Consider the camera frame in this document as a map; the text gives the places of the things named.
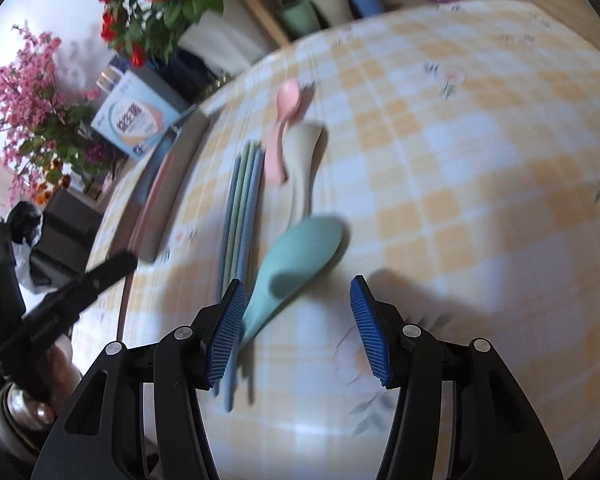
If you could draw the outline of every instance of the green cup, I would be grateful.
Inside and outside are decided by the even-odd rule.
[[[320,30],[318,15],[310,0],[300,0],[289,7],[280,9],[278,19],[295,40]]]

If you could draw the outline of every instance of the table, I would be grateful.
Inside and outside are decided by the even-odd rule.
[[[356,22],[272,54],[218,92],[203,107],[217,121],[168,253],[136,272],[123,341],[155,342],[215,302],[234,159],[268,133],[290,77],[314,85],[306,119],[326,126],[314,214],[341,217],[349,245],[242,356],[250,378],[234,411],[200,394],[221,478],[375,477],[397,392],[366,362],[348,301],[356,274],[439,339],[490,339],[569,475],[600,437],[600,53],[532,4]],[[116,189],[91,264],[106,256],[142,167]],[[286,227],[289,194],[264,190],[254,267]],[[122,289],[75,327],[79,367],[115,339]]]

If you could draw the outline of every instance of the silver bolt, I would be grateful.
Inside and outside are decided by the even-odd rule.
[[[491,350],[491,345],[486,339],[476,339],[474,346],[478,352],[488,352]]]
[[[405,325],[402,327],[402,333],[407,337],[419,337],[422,330],[417,325]]]
[[[107,355],[115,355],[118,352],[120,352],[121,350],[122,350],[122,345],[117,341],[114,341],[113,343],[109,343],[107,345],[107,347],[104,349],[104,351],[107,353]]]
[[[176,339],[188,339],[188,338],[191,337],[192,334],[193,334],[193,330],[190,329],[190,327],[188,327],[188,326],[181,326],[179,329],[177,329],[173,333],[173,336]]]

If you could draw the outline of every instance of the beige spoon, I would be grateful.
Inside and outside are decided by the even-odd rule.
[[[289,226],[309,215],[311,203],[311,161],[322,126],[315,123],[296,123],[282,138],[282,156],[292,186]]]

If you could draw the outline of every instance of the green spoon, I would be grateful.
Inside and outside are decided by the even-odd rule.
[[[242,318],[240,348],[256,336],[280,305],[329,263],[343,232],[340,220],[315,216],[298,222],[275,241],[260,266]]]

